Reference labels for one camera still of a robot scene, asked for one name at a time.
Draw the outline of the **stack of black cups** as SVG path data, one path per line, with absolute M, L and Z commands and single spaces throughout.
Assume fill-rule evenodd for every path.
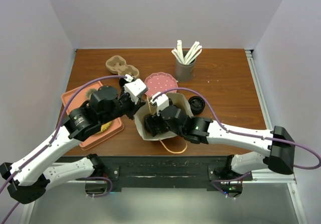
M 120 88 L 123 88 L 126 83 L 127 83 L 126 79 L 125 79 L 125 78 L 121 78 L 121 79 L 119 80 L 119 86 L 120 86 Z

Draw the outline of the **beige paper takeout bag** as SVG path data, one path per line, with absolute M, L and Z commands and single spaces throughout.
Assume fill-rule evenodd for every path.
M 183 94 L 169 92 L 166 95 L 176 107 L 184 110 L 188 116 L 193 116 L 190 104 Z M 146 104 L 134 115 L 134 123 L 141 138 L 144 141 L 159 142 L 172 154 L 182 154 L 185 152 L 188 149 L 188 142 L 186 140 L 182 141 L 185 146 L 181 151 L 173 151 L 166 146 L 164 140 L 173 140 L 177 134 L 165 128 L 165 124 L 162 122 L 162 119 L 160 119 L 156 114 L 157 107 L 151 104 L 151 98 L 145 96 L 143 100 L 145 100 Z

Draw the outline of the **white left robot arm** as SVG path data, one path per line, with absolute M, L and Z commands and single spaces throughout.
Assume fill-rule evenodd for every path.
M 105 166 L 96 154 L 64 164 L 51 165 L 73 147 L 101 130 L 102 125 L 123 115 L 133 118 L 148 88 L 126 84 L 122 93 L 111 86 L 101 86 L 90 99 L 73 109 L 56 131 L 30 154 L 14 163 L 1 164 L 1 176 L 11 198 L 21 204 L 31 203 L 46 191 L 65 182 L 85 178 L 104 179 Z

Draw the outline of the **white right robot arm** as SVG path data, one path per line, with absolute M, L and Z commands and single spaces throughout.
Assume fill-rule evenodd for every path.
M 271 131 L 220 125 L 212 119 L 190 117 L 183 109 L 171 105 L 159 114 L 145 116 L 144 128 L 152 137 L 174 133 L 193 144 L 225 144 L 249 150 L 247 154 L 230 157 L 221 170 L 229 180 L 266 168 L 278 174 L 293 174 L 293 138 L 280 126 Z

